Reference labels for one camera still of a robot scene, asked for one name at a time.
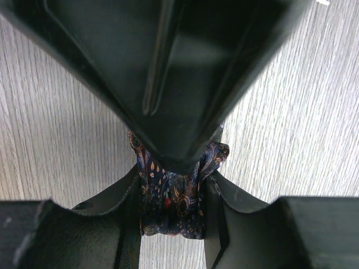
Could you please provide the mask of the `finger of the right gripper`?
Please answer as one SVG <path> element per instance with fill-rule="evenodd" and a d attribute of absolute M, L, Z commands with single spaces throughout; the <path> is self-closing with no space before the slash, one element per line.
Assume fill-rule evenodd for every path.
<path fill-rule="evenodd" d="M 308 1 L 2 1 L 1 14 L 188 173 Z"/>

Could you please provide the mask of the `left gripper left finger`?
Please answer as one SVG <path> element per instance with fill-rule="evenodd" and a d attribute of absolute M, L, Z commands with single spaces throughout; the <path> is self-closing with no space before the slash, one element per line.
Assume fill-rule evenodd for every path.
<path fill-rule="evenodd" d="M 138 268 L 140 245 L 136 168 L 73 209 L 1 202 L 2 268 Z"/>

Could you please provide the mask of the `dark patterned necktie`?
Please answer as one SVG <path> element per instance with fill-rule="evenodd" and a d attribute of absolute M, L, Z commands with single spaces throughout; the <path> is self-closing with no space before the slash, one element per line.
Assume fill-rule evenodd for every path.
<path fill-rule="evenodd" d="M 221 143 L 223 128 L 220 124 L 200 160 L 185 175 L 167 170 L 133 132 L 128 132 L 140 178 L 139 227 L 142 236 L 163 234 L 196 240 L 204 238 L 205 180 L 229 155 L 229 146 Z"/>

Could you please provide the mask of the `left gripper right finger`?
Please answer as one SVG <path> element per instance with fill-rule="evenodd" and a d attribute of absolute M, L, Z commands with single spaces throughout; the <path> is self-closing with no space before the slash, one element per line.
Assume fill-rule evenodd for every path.
<path fill-rule="evenodd" d="M 266 203 L 219 173 L 206 179 L 207 268 L 357 268 L 356 197 Z"/>

